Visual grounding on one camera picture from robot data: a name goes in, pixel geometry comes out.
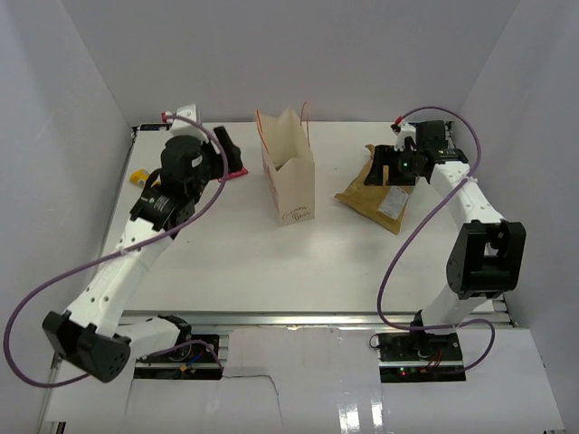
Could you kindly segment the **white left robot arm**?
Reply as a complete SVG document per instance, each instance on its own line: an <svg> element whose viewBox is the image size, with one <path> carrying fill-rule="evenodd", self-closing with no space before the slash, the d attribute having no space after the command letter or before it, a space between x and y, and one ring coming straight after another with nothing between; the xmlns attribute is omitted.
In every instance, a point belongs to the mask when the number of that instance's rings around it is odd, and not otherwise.
<svg viewBox="0 0 579 434"><path fill-rule="evenodd" d="M191 350L191 326L178 316L156 316L120 325L125 305L179 227L198 215L204 188L243 168L242 154L224 127L214 135L223 150L190 135L174 135L129 212L114 249L89 285L61 314L49 312L43 331L55 352L89 376L107 383L131 360L166 355L180 361Z"/></svg>

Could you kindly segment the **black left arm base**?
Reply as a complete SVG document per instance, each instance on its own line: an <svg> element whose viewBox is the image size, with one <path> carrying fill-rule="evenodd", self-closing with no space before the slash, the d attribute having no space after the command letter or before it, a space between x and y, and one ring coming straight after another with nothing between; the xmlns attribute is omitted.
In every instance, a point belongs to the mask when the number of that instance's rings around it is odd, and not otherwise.
<svg viewBox="0 0 579 434"><path fill-rule="evenodd" d="M138 359L134 371L137 380L218 381L222 369L213 354L220 356L222 339L218 334L198 334L178 316L158 316L177 326L176 344L192 340L197 344L182 346L171 353Z"/></svg>

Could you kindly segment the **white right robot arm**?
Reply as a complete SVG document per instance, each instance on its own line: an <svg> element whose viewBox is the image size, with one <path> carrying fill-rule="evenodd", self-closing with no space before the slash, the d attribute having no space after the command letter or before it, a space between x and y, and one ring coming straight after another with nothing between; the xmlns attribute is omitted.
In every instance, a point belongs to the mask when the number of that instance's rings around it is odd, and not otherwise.
<svg viewBox="0 0 579 434"><path fill-rule="evenodd" d="M474 179L474 164L451 145L442 120L407 122L391 128L394 146L377 146L365 185L412 186L419 179L440 195L458 236L446 262L446 284L407 331L410 353L422 361L441 350L438 335L464 324L480 305L516 288L527 232L498 212Z"/></svg>

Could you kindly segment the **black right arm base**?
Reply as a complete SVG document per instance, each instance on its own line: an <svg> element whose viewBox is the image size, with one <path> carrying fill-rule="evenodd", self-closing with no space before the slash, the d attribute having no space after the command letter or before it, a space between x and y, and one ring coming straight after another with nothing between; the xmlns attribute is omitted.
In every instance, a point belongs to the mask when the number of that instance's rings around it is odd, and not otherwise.
<svg viewBox="0 0 579 434"><path fill-rule="evenodd" d="M456 333L382 333L368 344L377 352L382 384L466 381Z"/></svg>

